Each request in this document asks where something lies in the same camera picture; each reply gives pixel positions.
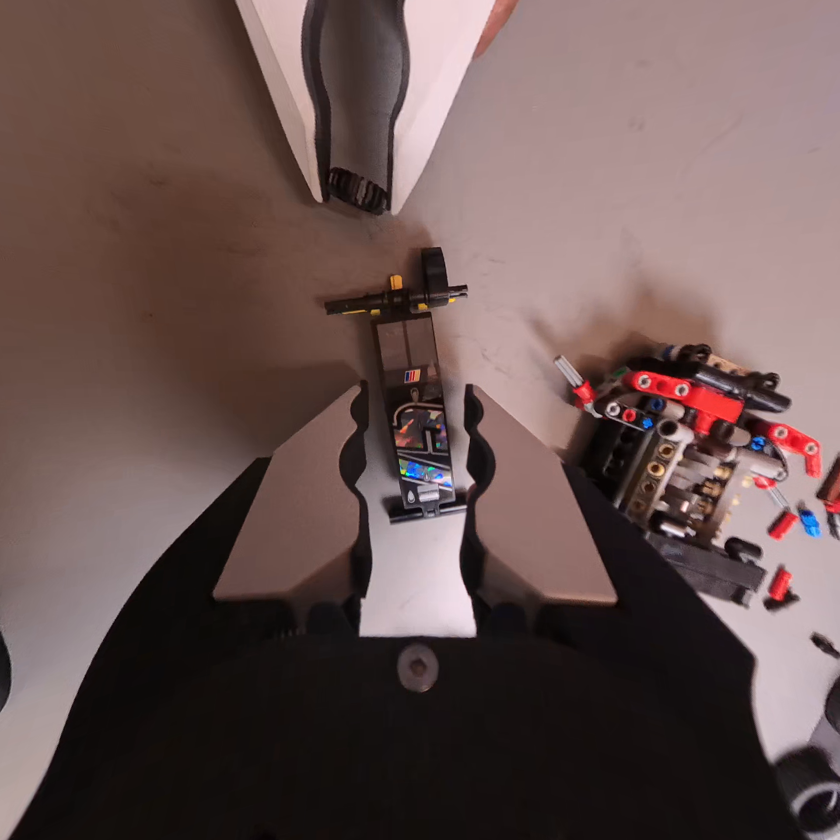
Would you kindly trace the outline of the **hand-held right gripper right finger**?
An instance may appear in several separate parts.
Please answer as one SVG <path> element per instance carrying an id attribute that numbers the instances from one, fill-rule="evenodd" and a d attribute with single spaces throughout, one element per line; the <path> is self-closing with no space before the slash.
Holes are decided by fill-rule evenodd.
<path id="1" fill-rule="evenodd" d="M 464 428 L 461 578 L 477 635 L 495 624 L 530 631 L 554 608 L 616 607 L 561 458 L 476 384 L 465 387 Z"/>

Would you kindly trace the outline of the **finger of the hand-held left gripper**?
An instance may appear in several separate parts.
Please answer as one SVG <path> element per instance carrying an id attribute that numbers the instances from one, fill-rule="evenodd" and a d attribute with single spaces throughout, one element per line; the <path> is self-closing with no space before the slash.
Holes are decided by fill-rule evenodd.
<path id="1" fill-rule="evenodd" d="M 303 59 L 310 3 L 237 1 L 236 6 L 290 150 L 314 200 L 323 203 L 316 110 Z"/>
<path id="2" fill-rule="evenodd" d="M 434 150 L 495 5 L 406 1 L 404 67 L 392 130 L 391 214 L 399 214 Z"/>

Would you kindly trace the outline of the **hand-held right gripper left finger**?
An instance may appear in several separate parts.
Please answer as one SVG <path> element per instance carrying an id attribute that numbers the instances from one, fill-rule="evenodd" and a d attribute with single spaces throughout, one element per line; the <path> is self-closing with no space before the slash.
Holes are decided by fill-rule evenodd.
<path id="1" fill-rule="evenodd" d="M 353 384 L 281 444 L 213 590 L 217 602 L 279 602 L 303 628 L 333 604 L 357 626 L 371 578 L 366 468 L 369 387 Z"/>

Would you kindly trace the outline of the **black lego gear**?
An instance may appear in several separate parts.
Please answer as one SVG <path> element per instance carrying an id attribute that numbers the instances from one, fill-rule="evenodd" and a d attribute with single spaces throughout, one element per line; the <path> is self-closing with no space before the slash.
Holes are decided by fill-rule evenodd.
<path id="1" fill-rule="evenodd" d="M 378 216 L 390 210 L 390 197 L 386 189 L 342 167 L 334 166 L 330 169 L 327 189 L 330 197 L 364 213 Z"/>

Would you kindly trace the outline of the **black lego wing assembly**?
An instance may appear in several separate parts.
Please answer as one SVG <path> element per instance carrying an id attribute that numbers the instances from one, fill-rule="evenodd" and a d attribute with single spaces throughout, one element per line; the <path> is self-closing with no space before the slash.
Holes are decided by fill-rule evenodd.
<path id="1" fill-rule="evenodd" d="M 323 305 L 329 316 L 345 316 L 340 312 L 348 306 L 370 308 L 361 315 L 372 320 L 401 498 L 385 503 L 392 524 L 438 518 L 466 508 L 466 494 L 455 486 L 433 311 L 466 299 L 469 292 L 467 285 L 450 285 L 441 248 L 423 248 L 420 263 L 417 288 L 404 287 L 403 279 L 392 275 L 383 293 Z M 413 311 L 416 302 L 425 302 L 429 310 Z"/>

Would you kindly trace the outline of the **lego car chassis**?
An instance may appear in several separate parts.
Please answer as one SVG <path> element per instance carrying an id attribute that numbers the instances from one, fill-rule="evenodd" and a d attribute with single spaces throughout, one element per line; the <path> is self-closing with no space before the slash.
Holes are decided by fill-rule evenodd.
<path id="1" fill-rule="evenodd" d="M 566 357 L 553 363 L 597 421 L 585 475 L 695 592 L 748 606 L 767 575 L 762 548 L 721 536 L 741 490 L 781 493 L 790 456 L 823 478 L 822 445 L 778 418 L 791 408 L 779 375 L 703 343 L 661 345 L 594 384 Z"/>

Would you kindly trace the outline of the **pile of small lego pieces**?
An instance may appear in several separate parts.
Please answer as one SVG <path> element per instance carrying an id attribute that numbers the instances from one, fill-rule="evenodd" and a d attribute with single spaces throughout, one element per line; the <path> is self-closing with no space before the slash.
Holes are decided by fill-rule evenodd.
<path id="1" fill-rule="evenodd" d="M 783 540 L 797 525 L 800 525 L 805 534 L 811 538 L 819 539 L 823 535 L 823 527 L 816 514 L 808 507 L 799 505 L 792 509 L 784 503 L 784 498 L 775 485 L 768 485 L 768 492 L 781 504 L 780 514 L 773 521 L 769 536 L 775 541 Z M 825 525 L 828 534 L 835 541 L 839 540 L 839 457 L 836 456 L 824 479 L 819 491 L 816 494 L 817 500 L 824 511 Z M 799 596 L 792 591 L 792 573 L 782 565 L 773 574 L 763 606 L 769 613 L 778 613 L 783 609 L 798 603 Z M 839 659 L 838 646 L 823 634 L 813 632 L 810 636 L 815 648 L 835 660 Z"/>

